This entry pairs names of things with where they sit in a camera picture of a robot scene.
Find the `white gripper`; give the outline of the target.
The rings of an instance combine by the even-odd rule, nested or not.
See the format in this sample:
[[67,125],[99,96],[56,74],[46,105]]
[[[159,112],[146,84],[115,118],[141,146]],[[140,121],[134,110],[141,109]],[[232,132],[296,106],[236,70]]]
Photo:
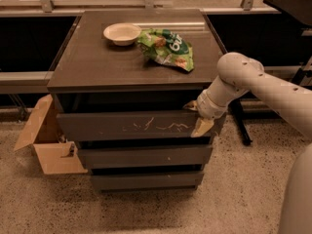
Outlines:
[[204,90],[198,95],[196,100],[187,102],[184,109],[198,111],[202,117],[196,121],[194,130],[191,133],[192,137],[202,137],[214,125],[214,119],[220,118],[226,111],[224,106],[219,106],[213,102],[209,96],[209,90]]

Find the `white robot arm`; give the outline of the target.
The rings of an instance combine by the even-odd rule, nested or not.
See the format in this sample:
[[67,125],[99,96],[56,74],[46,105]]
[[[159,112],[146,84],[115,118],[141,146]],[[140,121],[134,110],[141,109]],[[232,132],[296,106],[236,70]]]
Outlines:
[[[312,91],[264,72],[263,65],[239,53],[223,55],[209,87],[185,107],[199,113],[193,137],[203,136],[229,103],[253,93],[286,122],[312,138]],[[285,191],[278,234],[312,234],[312,144],[293,163]]]

